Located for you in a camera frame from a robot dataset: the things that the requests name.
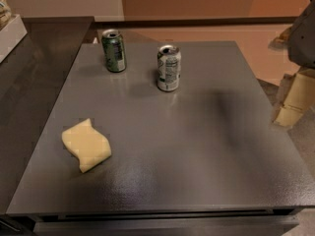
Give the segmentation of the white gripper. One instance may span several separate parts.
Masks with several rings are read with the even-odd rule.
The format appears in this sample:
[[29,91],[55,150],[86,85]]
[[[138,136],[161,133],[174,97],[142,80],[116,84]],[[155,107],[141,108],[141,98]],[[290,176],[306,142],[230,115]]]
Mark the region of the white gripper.
[[284,128],[294,126],[315,104],[315,70],[301,67],[294,75],[284,74],[276,100],[272,123]]

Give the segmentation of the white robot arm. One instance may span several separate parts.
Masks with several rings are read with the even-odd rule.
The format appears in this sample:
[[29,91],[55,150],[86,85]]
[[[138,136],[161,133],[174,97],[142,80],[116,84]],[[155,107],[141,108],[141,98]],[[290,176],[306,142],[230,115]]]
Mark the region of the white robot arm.
[[315,103],[315,1],[294,21],[287,52],[300,70],[284,75],[278,89],[272,122],[282,127],[293,126]]

